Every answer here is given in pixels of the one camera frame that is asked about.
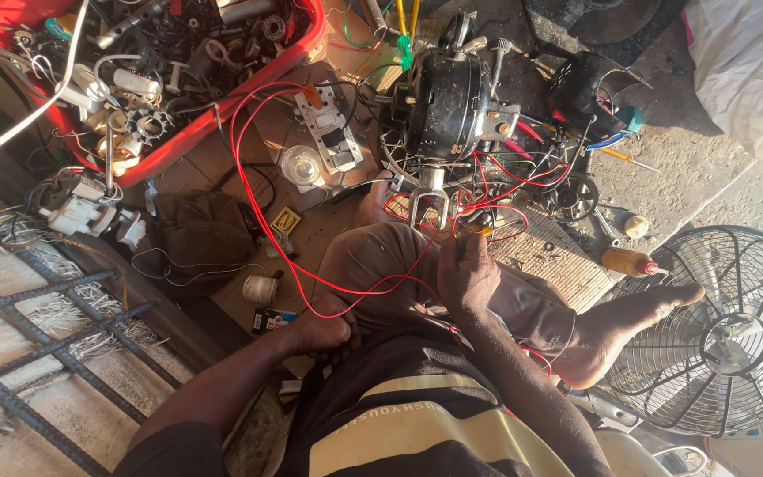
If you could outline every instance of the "black wire fan cage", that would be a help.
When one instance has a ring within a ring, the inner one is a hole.
[[[626,277],[615,298],[698,282],[705,297],[637,334],[606,376],[609,393],[660,428],[723,436],[763,422],[763,232],[697,228],[652,257],[671,275]]]

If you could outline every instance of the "white bag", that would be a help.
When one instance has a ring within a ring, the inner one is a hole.
[[[763,160],[763,0],[692,0],[684,13],[699,101]]]

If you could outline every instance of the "hand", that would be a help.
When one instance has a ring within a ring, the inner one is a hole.
[[[453,319],[456,312],[481,315],[499,286],[499,267],[487,254],[487,239],[470,233],[452,234],[440,244],[438,292]]]
[[[346,308],[346,303],[332,294],[314,300],[314,309],[321,315],[335,315]],[[313,311],[305,310],[283,330],[291,337],[292,348],[297,356],[325,352],[346,342],[349,342],[350,347],[354,345],[357,348],[360,345],[358,322],[352,311],[336,318],[321,318]]]

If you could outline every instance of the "red pliers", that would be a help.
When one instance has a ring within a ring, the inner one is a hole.
[[[535,141],[538,141],[540,144],[544,143],[544,139],[542,137],[540,137],[540,135],[537,134],[535,132],[535,130],[532,129],[532,127],[530,125],[525,124],[523,121],[517,120],[517,129],[519,129],[520,131],[523,131],[523,134],[529,136],[530,138],[534,139]],[[515,153],[519,154],[522,158],[532,160],[532,157],[530,155],[526,154],[525,151],[523,150],[523,148],[518,146],[514,141],[512,141],[510,139],[506,139],[506,140],[504,140],[502,142],[502,144],[506,148],[508,148],[508,149],[514,151]]]

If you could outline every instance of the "brown trousers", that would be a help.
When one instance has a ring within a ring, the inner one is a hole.
[[[335,285],[366,290],[385,276],[407,273],[426,243],[425,236],[401,223],[356,228],[335,237],[318,274]],[[436,240],[411,273],[434,290],[438,289],[439,251]],[[570,339],[576,312],[546,280],[501,263],[499,267],[502,281],[488,307],[503,319],[514,338],[545,356],[557,356]],[[388,289],[397,280],[391,279],[376,290]],[[314,296],[327,292],[350,304],[358,297],[319,282]],[[395,326],[434,326],[432,320],[443,320],[446,314],[426,287],[407,279],[388,294],[368,295],[353,310],[362,333]]]

